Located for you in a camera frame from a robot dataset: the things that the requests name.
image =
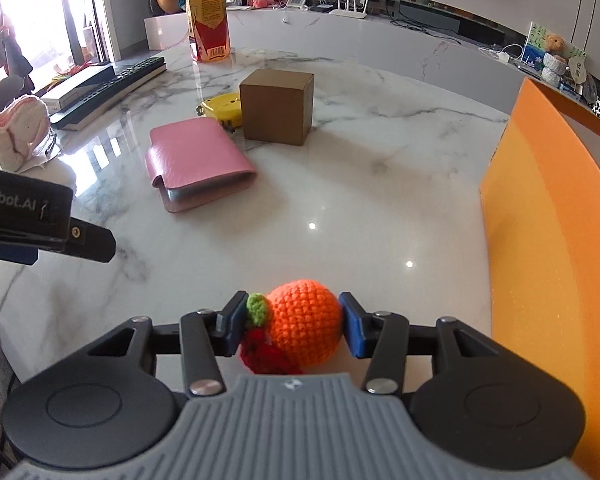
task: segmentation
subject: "crocheted doll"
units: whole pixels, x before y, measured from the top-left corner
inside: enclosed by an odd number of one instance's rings
[[[342,337],[342,308],[318,282],[299,280],[272,293],[250,294],[240,357],[257,374],[299,375],[320,364]]]

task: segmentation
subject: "keyboard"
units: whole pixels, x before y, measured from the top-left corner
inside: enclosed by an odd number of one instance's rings
[[[66,110],[53,114],[51,125],[56,130],[81,130],[165,70],[167,64],[163,57],[150,57],[126,68]]]

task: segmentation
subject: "yellow toy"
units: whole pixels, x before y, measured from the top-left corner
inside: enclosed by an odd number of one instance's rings
[[[235,130],[242,126],[242,107],[238,92],[222,94],[202,101],[197,112],[200,116],[214,118],[229,130]]]

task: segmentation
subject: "pink leather case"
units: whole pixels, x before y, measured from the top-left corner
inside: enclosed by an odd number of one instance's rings
[[[212,118],[167,124],[149,133],[147,171],[170,213],[249,187],[257,172]]]

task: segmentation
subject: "brown cardboard box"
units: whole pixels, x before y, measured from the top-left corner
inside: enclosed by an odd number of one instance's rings
[[[259,68],[240,83],[244,138],[302,146],[314,116],[314,75]]]

